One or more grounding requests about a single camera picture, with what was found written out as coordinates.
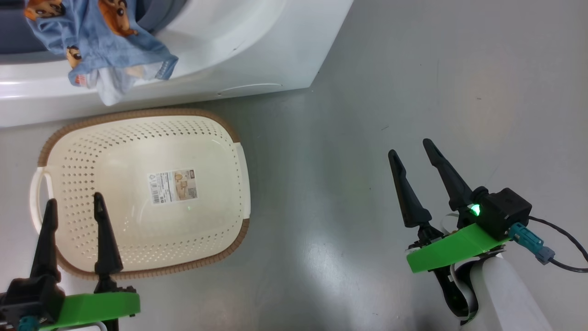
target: barcode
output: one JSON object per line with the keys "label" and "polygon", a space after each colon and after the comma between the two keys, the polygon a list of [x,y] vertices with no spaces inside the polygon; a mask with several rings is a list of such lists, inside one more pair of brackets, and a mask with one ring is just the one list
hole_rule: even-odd
{"label": "barcode", "polygon": [[196,193],[196,189],[195,188],[189,188],[188,189],[188,195],[191,198],[197,198],[198,197],[198,194]]}
{"label": "barcode", "polygon": [[151,200],[153,201],[153,204],[158,204],[161,201],[159,198],[159,190],[157,189],[157,183],[151,183]]}

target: basket handle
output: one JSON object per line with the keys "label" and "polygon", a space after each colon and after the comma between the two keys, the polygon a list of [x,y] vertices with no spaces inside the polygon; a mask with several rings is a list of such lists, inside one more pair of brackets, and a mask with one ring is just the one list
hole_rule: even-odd
{"label": "basket handle", "polygon": [[241,165],[241,176],[243,176],[243,218],[248,219],[251,213],[251,189],[249,188],[249,172],[247,170],[247,161],[245,160],[245,152],[241,143],[235,144],[237,147],[237,157]]}
{"label": "basket handle", "polygon": [[41,192],[41,181],[45,178],[47,181],[47,192],[49,198],[53,198],[53,185],[51,184],[51,176],[45,172],[45,167],[38,167],[31,180],[31,189],[29,190],[29,209],[31,210],[31,218],[37,233],[41,231],[41,208],[39,206],[39,194]]}

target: green led light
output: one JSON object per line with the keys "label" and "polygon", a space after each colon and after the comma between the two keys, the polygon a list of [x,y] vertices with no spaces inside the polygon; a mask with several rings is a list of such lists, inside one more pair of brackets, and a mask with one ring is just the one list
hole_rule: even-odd
{"label": "green led light", "polygon": [[472,212],[472,214],[476,215],[476,216],[480,216],[480,205],[479,204],[475,204],[470,208],[470,211]]}

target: brown basket rim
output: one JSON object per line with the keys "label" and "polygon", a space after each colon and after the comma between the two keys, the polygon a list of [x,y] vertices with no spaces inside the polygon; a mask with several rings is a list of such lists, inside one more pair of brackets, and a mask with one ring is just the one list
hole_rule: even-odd
{"label": "brown basket rim", "polygon": [[[49,154],[55,144],[65,135],[71,133],[76,130],[80,130],[83,128],[91,127],[94,125],[110,123],[115,121],[122,121],[122,120],[130,120],[133,118],[142,118],[142,117],[158,117],[158,116],[202,116],[206,118],[210,118],[213,121],[219,123],[230,135],[231,139],[234,143],[239,143],[240,139],[237,135],[237,132],[221,117],[202,109],[184,109],[184,108],[158,108],[158,109],[150,109],[150,110],[132,110],[132,111],[125,111],[125,112],[116,112],[113,114],[107,114],[102,116],[97,116],[94,118],[90,118],[85,121],[81,121],[74,124],[69,124],[64,126],[63,128],[59,129],[55,133],[53,133],[45,142],[45,145],[41,149],[41,153],[39,155],[39,160],[37,162],[38,167],[45,167],[47,166],[47,162],[49,160]],[[138,278],[145,278],[145,277],[155,277],[155,276],[162,276],[165,274],[172,274],[177,272],[182,272],[185,270],[190,270],[202,266],[206,266],[212,264],[214,262],[218,262],[225,257],[231,255],[237,247],[241,245],[245,235],[247,234],[247,230],[249,229],[249,219],[243,219],[243,223],[241,224],[241,229],[239,230],[239,234],[237,238],[222,252],[209,256],[204,257],[199,260],[194,260],[191,262],[175,264],[173,266],[168,267],[161,267],[156,269],[147,269],[147,270],[137,270],[132,272],[125,272],[122,271],[120,273],[112,275],[112,277],[116,280],[121,279],[138,279]],[[98,280],[98,275],[93,272],[86,272],[79,268],[76,268],[69,261],[67,261],[59,249],[57,249],[57,264],[62,267],[67,273],[70,273],[76,277],[86,279],[86,280]]]}

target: blue cloth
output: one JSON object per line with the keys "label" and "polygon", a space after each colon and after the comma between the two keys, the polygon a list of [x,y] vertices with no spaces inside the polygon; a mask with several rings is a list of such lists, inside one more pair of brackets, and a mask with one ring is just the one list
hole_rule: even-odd
{"label": "blue cloth", "polygon": [[[128,90],[138,78],[169,79],[178,61],[136,23],[135,8],[136,0],[28,0],[25,16],[48,50],[67,57],[71,84],[88,86],[98,69],[109,68],[114,86]],[[151,67],[125,71],[138,65]]]}

